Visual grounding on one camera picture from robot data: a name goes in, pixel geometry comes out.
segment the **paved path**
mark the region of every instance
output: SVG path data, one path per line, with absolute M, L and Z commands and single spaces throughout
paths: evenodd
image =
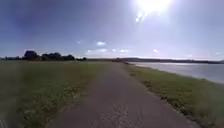
M 87 95 L 59 114 L 50 127 L 198 128 L 131 78 L 120 64 L 111 64 Z

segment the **grass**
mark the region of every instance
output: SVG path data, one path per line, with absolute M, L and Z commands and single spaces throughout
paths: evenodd
M 78 98 L 103 64 L 88 62 L 0 62 L 2 111 L 16 106 L 19 128 L 43 128 Z M 10 99 L 16 99 L 8 105 Z
M 224 85 L 152 68 L 128 65 L 127 69 L 150 91 L 202 127 L 224 126 Z

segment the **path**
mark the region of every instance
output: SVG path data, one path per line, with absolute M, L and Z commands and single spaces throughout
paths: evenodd
M 198 128 L 131 78 L 120 64 L 111 64 L 82 101 L 59 114 L 50 127 Z

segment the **sun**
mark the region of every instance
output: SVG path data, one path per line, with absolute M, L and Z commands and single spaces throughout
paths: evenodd
M 172 0 L 136 0 L 139 8 L 136 22 L 144 20 L 148 14 L 153 12 L 160 15 L 167 10 L 171 3 Z

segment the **river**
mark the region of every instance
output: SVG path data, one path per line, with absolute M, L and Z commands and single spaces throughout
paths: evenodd
M 147 63 L 134 62 L 140 67 L 151 67 L 161 71 L 176 73 L 195 78 L 204 78 L 213 82 L 224 83 L 224 64 L 187 64 L 187 63 Z

